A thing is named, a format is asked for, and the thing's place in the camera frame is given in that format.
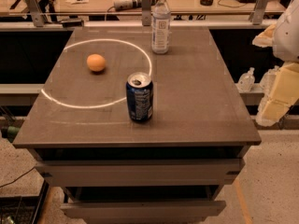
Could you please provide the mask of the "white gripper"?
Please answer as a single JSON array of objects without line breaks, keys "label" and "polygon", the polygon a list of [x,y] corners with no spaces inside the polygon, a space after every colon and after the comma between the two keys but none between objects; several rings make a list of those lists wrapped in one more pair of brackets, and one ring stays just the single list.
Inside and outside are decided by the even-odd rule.
[{"label": "white gripper", "polygon": [[252,44],[261,48],[273,46],[274,55],[285,61],[276,71],[255,119],[259,125],[269,127],[279,122],[299,100],[299,0],[293,0],[277,24],[256,35]]}]

